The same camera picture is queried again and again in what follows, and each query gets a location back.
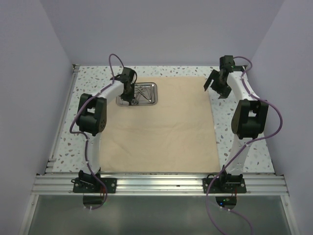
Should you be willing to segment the beige cloth wrap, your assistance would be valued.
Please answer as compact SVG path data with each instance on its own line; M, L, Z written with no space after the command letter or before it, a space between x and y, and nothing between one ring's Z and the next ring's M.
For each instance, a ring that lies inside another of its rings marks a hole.
M143 77L154 82L157 103L108 105L100 166L110 172L209 173L220 170L205 78Z

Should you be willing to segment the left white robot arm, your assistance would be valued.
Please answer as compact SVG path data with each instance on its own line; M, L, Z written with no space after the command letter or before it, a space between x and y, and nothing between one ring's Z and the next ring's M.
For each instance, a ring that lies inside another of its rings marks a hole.
M113 81L92 94L82 94L77 114L70 126L70 133L85 137L85 168L78 174L76 186L97 192L107 186L100 176L100 137L107 124L107 106L120 97L130 103L134 99L135 82Z

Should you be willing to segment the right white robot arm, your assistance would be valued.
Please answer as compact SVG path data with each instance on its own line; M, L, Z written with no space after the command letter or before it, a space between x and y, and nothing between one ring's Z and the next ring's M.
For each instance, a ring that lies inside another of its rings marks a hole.
M256 140L264 131L268 104L260 101L240 66L231 67L230 70L213 70L204 85L205 90L208 88L216 91L220 98L234 93L237 107L231 120L234 140L229 158L217 176L208 175L203 180L203 187L209 193L245 193L244 164L252 140Z

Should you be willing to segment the steel instrument tray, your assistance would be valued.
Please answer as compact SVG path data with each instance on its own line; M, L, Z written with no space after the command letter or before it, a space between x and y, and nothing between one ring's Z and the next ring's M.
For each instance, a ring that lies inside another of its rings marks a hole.
M157 104L157 85L154 82L140 82L134 84L134 94L132 101L122 100L120 96L116 98L118 106L150 106Z

